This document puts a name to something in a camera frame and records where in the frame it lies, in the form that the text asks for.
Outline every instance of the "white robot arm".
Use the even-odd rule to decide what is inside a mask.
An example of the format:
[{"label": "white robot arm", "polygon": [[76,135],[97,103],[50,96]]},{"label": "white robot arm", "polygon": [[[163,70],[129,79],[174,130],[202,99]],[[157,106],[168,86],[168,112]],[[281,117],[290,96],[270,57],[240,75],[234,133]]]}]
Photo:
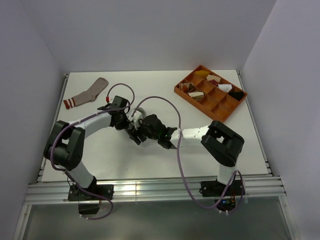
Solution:
[{"label": "white robot arm", "polygon": [[[180,147],[205,147],[219,162],[218,184],[224,187],[227,185],[236,170],[237,158],[245,142],[240,135],[219,121],[199,128],[181,130],[177,127],[166,127],[155,114],[146,116],[141,108],[133,109],[129,113],[117,110],[123,109],[128,103],[125,98],[116,96],[111,104],[98,108],[105,112],[96,114],[97,116],[77,126],[69,126],[75,121],[57,121],[44,149],[44,157],[50,160],[53,151],[54,165],[64,169],[81,188],[95,193],[97,180],[81,161],[84,142],[88,136],[100,129],[114,127],[117,130],[125,130],[138,145],[152,139],[165,149],[177,149],[182,134]],[[53,149],[58,134],[67,126],[69,129],[61,135]]]}]

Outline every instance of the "white table surface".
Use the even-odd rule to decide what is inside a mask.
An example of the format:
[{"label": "white table surface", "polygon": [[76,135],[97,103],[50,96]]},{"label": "white table surface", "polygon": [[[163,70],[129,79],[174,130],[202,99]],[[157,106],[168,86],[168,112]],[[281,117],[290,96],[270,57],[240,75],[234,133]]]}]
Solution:
[{"label": "white table surface", "polygon": [[[209,125],[211,119],[174,93],[174,86],[184,79],[191,70],[184,71],[125,71],[125,72],[72,72],[65,88],[63,99],[71,98],[88,89],[99,77],[109,81],[96,101],[66,109],[62,103],[58,120],[66,122],[86,117],[106,104],[106,94],[116,83],[130,85],[135,91],[136,106],[148,96],[161,96],[170,100],[179,110],[182,128],[198,128]],[[235,70],[214,70],[218,75],[241,88]],[[131,101],[132,94],[124,86],[115,87],[110,97],[119,95]],[[178,117],[175,110],[160,99],[150,99],[142,104],[147,115],[156,114],[167,127],[177,127]],[[238,157],[237,168],[243,175],[268,174],[258,137],[246,101],[224,122],[240,134],[244,146]],[[204,147],[183,147],[180,150],[185,176],[205,177],[218,174],[218,163]],[[127,133],[111,127],[102,129],[89,136],[84,142],[82,161],[98,180],[128,180],[178,178],[180,172],[175,150],[167,150],[148,139],[141,145],[129,139]],[[46,161],[43,182],[66,181],[66,176],[52,169]]]}]

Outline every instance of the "gray wall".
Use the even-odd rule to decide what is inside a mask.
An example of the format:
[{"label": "gray wall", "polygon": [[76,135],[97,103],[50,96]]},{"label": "gray wall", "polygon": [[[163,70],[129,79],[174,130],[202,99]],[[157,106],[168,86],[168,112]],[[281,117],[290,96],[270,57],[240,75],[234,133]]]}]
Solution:
[{"label": "gray wall", "polygon": [[320,1],[278,0],[243,81],[302,239],[320,235]]},{"label": "gray wall", "polygon": [[66,72],[242,69],[276,0],[21,0]]},{"label": "gray wall", "polygon": [[0,238],[11,239],[62,86],[60,68],[18,0],[0,0]]}]

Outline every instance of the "black bracket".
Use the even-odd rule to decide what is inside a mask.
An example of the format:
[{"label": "black bracket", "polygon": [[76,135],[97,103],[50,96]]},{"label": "black bracket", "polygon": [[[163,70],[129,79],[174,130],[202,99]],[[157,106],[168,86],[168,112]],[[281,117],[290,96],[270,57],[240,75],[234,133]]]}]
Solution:
[{"label": "black bracket", "polygon": [[[212,121],[208,128],[202,136],[202,145],[218,163],[234,167],[245,143],[244,138],[220,121]],[[223,137],[222,142],[217,140],[220,137]]]},{"label": "black bracket", "polygon": [[[226,185],[215,181],[202,181],[201,188],[199,192],[202,194],[202,197],[220,197],[223,193]],[[242,183],[241,180],[233,180],[233,183],[228,187],[224,196],[241,196],[242,192]]]},{"label": "black bracket", "polygon": [[79,203],[78,212],[81,215],[95,215],[99,212],[100,203]]},{"label": "black bracket", "polygon": [[[114,195],[114,185],[112,184],[99,184],[96,185],[96,189],[93,192],[94,194],[103,196],[109,200],[112,200]],[[79,202],[79,201],[94,201],[101,200],[101,198],[96,196],[87,195],[83,193],[76,185],[71,185],[68,194],[68,201],[70,202]]]},{"label": "black bracket", "polygon": [[57,121],[50,133],[49,139],[43,151],[43,156],[50,160],[51,151],[53,152],[54,164],[61,165],[68,171],[71,171],[81,162],[83,155],[86,131],[81,127],[69,128],[58,140],[55,149],[52,149],[54,141],[60,132],[69,125],[65,121]]}]

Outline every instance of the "cable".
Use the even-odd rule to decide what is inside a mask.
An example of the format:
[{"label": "cable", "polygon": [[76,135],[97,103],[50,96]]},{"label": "cable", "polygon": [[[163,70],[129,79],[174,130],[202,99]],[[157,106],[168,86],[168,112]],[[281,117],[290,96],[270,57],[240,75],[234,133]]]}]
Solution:
[{"label": "cable", "polygon": [[[242,182],[242,187],[244,189],[244,191],[246,190],[246,180],[243,179],[243,182]],[[248,203],[248,195],[247,193],[244,195],[244,203],[247,204]]]},{"label": "cable", "polygon": [[70,188],[71,188],[71,184],[70,184],[70,182],[69,182],[69,177],[68,177],[68,176],[66,176],[66,181],[67,181],[67,183],[69,184],[69,186],[70,186]]},{"label": "cable", "polygon": [[[126,108],[129,108],[129,107],[134,103],[135,97],[136,97],[134,90],[133,90],[129,85],[124,84],[124,83],[117,83],[117,84],[113,85],[113,86],[109,89],[109,91],[108,91],[108,93],[107,93],[107,97],[109,97],[109,94],[110,94],[111,90],[112,90],[114,87],[119,86],[119,85],[126,86],[126,87],[128,87],[128,88],[131,90],[131,92],[132,92],[132,101],[130,102],[129,105],[127,105],[127,106],[125,106],[125,107],[118,108],[118,109],[107,109],[107,110],[99,111],[98,113],[94,113],[94,114],[92,114],[92,115],[90,115],[90,116],[87,116],[87,117],[85,117],[85,118],[83,118],[83,119],[81,119],[81,120],[79,120],[79,121],[76,121],[76,122],[74,122],[74,123],[72,123],[72,124],[69,124],[69,125],[66,126],[64,129],[62,129],[62,131],[57,135],[57,137],[55,138],[55,140],[54,140],[54,142],[53,142],[53,144],[52,144],[51,152],[50,152],[50,162],[51,162],[51,166],[53,167],[53,169],[55,169],[55,170],[57,170],[57,171],[62,171],[62,172],[64,172],[65,175],[66,175],[72,182],[74,182],[74,183],[76,183],[76,181],[72,178],[72,176],[71,176],[65,169],[58,168],[58,167],[56,167],[55,164],[54,164],[54,162],[55,162],[55,161],[54,161],[54,151],[55,151],[55,149],[56,149],[57,143],[58,143],[58,141],[60,140],[60,138],[62,137],[62,135],[63,135],[68,129],[70,129],[70,128],[78,125],[78,124],[81,124],[81,123],[83,123],[83,122],[85,122],[85,121],[88,121],[88,120],[96,117],[97,115],[101,115],[101,114],[104,114],[104,113],[109,113],[109,112],[112,112],[112,111],[121,111],[121,110],[124,110],[124,109],[126,109]],[[111,205],[110,210],[109,210],[105,215],[100,216],[100,217],[85,217],[86,219],[89,219],[89,220],[99,220],[99,219],[103,219],[103,218],[105,218],[105,217],[107,217],[108,215],[111,214],[112,210],[114,209],[114,204],[112,203],[112,201],[111,201],[110,199],[108,199],[108,198],[106,198],[106,197],[104,197],[104,196],[101,196],[101,195],[98,195],[98,194],[94,194],[94,193],[92,193],[92,192],[89,192],[89,191],[83,189],[78,183],[76,183],[76,186],[77,186],[77,187],[79,188],[79,190],[81,190],[83,193],[88,194],[88,195],[91,195],[91,196],[93,196],[93,197],[97,197],[97,198],[106,200],[106,201],[108,201],[108,202],[110,203],[110,205]]]},{"label": "cable", "polygon": [[130,107],[128,108],[128,111],[125,112],[125,114],[128,114],[130,112]]},{"label": "cable", "polygon": [[179,171],[180,171],[180,174],[181,174],[181,178],[182,178],[184,187],[185,187],[186,191],[188,192],[190,198],[191,198],[197,205],[199,205],[199,206],[200,206],[201,208],[203,208],[203,209],[213,209],[213,208],[215,208],[215,207],[221,202],[221,200],[223,199],[223,197],[225,196],[228,187],[231,185],[234,177],[236,176],[236,174],[237,174],[237,172],[238,172],[239,175],[240,175],[241,183],[242,183],[241,197],[240,197],[239,203],[235,206],[235,208],[234,208],[233,210],[229,211],[228,213],[231,213],[231,212],[233,212],[235,209],[237,209],[237,208],[238,208],[238,205],[239,205],[240,202],[242,201],[242,198],[243,198],[243,195],[244,195],[243,178],[242,178],[242,175],[241,175],[240,171],[238,170],[238,171],[234,171],[234,172],[233,172],[233,174],[232,174],[232,176],[230,177],[229,181],[227,182],[227,184],[226,184],[226,186],[225,186],[225,188],[224,188],[224,190],[223,190],[220,198],[218,199],[218,201],[217,201],[215,204],[213,204],[213,205],[211,205],[211,206],[202,205],[202,204],[193,196],[190,188],[188,187],[188,183],[187,183],[186,177],[185,177],[185,175],[184,175],[184,171],[183,171],[183,169],[182,169],[181,160],[180,160],[180,144],[181,144],[181,140],[182,140],[181,115],[180,115],[178,109],[176,108],[176,106],[173,105],[172,102],[170,102],[169,100],[167,100],[167,99],[165,99],[165,98],[163,98],[163,97],[161,97],[161,96],[149,96],[149,97],[146,97],[145,99],[143,99],[143,100],[136,106],[136,108],[134,109],[131,117],[133,117],[133,115],[135,114],[135,112],[137,111],[137,109],[140,107],[140,105],[141,105],[144,101],[146,101],[146,100],[148,100],[148,99],[161,99],[161,100],[166,101],[167,103],[169,103],[169,104],[174,108],[174,110],[176,111],[176,113],[177,113],[177,115],[178,115],[178,128],[179,128],[179,130],[180,130],[180,133],[179,133],[179,138],[178,138],[178,142],[177,142],[177,146],[176,146],[176,157],[177,157],[178,166],[179,166]]}]

